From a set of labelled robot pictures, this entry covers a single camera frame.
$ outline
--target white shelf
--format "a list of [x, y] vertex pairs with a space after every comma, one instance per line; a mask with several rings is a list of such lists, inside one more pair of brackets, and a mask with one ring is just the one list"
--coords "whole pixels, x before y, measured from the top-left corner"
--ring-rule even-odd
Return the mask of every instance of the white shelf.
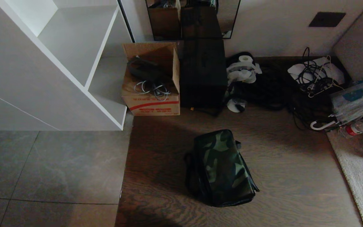
[[58, 9], [38, 38], [88, 87], [88, 79], [92, 80], [118, 11], [118, 6]]
[[124, 124], [127, 110], [121, 98], [121, 86], [126, 68], [126, 57], [102, 58], [88, 90], [120, 125]]

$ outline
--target camouflage bag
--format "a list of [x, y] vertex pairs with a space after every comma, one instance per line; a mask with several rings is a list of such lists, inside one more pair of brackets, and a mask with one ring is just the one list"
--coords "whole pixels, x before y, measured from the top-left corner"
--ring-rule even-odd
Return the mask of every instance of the camouflage bag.
[[240, 142], [235, 141], [232, 132], [226, 129], [195, 138], [194, 151], [184, 157], [187, 165], [185, 183], [189, 192], [214, 207], [252, 201], [259, 189], [238, 147]]

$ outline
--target gray tile floor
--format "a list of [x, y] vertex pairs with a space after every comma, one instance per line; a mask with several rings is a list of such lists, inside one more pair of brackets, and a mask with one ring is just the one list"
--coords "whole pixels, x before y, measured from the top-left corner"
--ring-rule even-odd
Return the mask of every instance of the gray tile floor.
[[0, 226], [115, 224], [132, 128], [0, 131]]

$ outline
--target umbrella handle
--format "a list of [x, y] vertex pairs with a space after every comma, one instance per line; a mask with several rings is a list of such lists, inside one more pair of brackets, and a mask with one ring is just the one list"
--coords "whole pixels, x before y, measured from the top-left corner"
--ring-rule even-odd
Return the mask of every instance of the umbrella handle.
[[329, 127], [330, 125], [334, 125], [336, 122], [335, 121], [332, 121], [332, 122], [330, 122], [330, 123], [328, 123], [328, 124], [326, 124], [326, 125], [323, 125], [323, 126], [321, 126], [320, 128], [315, 128], [314, 127], [314, 125], [317, 123], [317, 121], [314, 121], [314, 122], [312, 122], [311, 124], [310, 124], [310, 127], [313, 129], [313, 130], [322, 130], [322, 129], [325, 129], [325, 128], [327, 128], [327, 127]]

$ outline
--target green camouflage pattern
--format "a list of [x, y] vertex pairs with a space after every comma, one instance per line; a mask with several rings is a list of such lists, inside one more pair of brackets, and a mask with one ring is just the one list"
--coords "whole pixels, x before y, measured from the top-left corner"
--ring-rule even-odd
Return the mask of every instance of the green camouflage pattern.
[[214, 204], [237, 201], [258, 191], [230, 130], [197, 137], [195, 151], [204, 164]]

